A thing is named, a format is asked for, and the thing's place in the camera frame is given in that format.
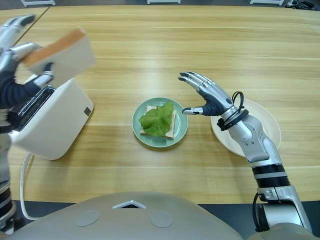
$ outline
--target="toaster label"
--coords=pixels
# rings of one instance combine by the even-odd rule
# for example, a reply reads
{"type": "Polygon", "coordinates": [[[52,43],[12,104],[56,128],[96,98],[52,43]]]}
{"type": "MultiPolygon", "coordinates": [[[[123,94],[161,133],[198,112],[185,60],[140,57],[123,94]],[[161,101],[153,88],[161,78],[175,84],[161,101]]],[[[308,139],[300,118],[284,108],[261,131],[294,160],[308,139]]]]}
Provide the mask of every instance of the toaster label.
{"type": "Polygon", "coordinates": [[[88,107],[86,107],[85,110],[84,110],[84,113],[85,113],[87,116],[90,116],[91,110],[90,110],[88,107]]]}

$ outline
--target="lettuce leaf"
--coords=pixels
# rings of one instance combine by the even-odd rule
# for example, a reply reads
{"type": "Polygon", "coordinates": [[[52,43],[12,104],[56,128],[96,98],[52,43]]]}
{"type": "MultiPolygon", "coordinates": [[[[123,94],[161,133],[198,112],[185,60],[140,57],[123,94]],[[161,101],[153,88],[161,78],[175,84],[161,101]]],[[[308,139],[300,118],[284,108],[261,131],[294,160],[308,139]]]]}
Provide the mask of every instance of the lettuce leaf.
{"type": "Polygon", "coordinates": [[[158,105],[156,109],[148,111],[139,119],[139,122],[148,135],[163,137],[170,130],[173,112],[174,104],[168,101],[163,106],[158,105]]]}

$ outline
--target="bread slice on plate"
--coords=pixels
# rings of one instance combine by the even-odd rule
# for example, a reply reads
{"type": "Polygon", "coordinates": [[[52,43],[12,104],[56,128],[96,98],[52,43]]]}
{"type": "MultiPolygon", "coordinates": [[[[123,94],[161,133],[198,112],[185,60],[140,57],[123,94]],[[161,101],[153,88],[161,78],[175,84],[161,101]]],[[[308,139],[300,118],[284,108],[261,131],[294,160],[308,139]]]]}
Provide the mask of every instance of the bread slice on plate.
{"type": "MultiPolygon", "coordinates": [[[[156,109],[157,107],[155,106],[147,106],[146,107],[146,111],[150,111],[151,109],[156,109]]],[[[165,138],[168,138],[168,139],[174,139],[174,130],[175,130],[175,120],[176,120],[176,114],[177,114],[177,111],[176,110],[173,110],[173,113],[172,113],[172,119],[171,119],[171,126],[170,126],[170,130],[165,134],[165,138]]],[[[142,135],[148,135],[145,131],[144,131],[144,128],[142,127],[141,128],[141,131],[140,131],[140,134],[142,135]]]]}

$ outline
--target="white plate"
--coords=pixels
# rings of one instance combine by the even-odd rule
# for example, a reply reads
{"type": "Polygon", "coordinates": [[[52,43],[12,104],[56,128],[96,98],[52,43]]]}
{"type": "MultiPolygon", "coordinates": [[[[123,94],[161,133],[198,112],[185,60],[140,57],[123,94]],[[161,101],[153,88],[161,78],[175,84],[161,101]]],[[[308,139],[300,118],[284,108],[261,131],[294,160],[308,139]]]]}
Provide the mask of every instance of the white plate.
{"type": "MultiPolygon", "coordinates": [[[[240,99],[237,98],[234,105],[239,106],[239,104],[240,99]]],[[[244,99],[243,106],[249,111],[249,114],[251,116],[254,116],[260,120],[263,126],[264,133],[274,142],[275,146],[278,149],[281,143],[281,130],[274,116],[272,116],[272,114],[260,104],[248,99],[244,99]]],[[[220,127],[217,125],[217,122],[220,118],[220,116],[211,117],[211,127],[216,138],[228,150],[230,150],[234,154],[244,157],[244,152],[242,151],[239,144],[231,138],[229,131],[221,131],[220,127]]]]}

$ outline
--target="white cable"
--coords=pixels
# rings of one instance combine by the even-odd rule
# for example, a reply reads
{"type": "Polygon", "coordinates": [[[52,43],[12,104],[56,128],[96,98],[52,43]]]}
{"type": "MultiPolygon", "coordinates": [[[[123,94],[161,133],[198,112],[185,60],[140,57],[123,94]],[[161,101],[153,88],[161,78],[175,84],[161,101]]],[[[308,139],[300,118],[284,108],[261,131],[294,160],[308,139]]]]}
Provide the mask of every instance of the white cable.
{"type": "Polygon", "coordinates": [[[25,174],[26,170],[28,169],[29,162],[31,160],[32,154],[28,152],[23,160],[22,168],[21,168],[21,177],[20,177],[20,205],[21,205],[21,210],[26,219],[29,220],[38,220],[40,217],[33,217],[29,216],[26,210],[25,206],[25,199],[24,199],[24,188],[25,188],[25,174]]]}

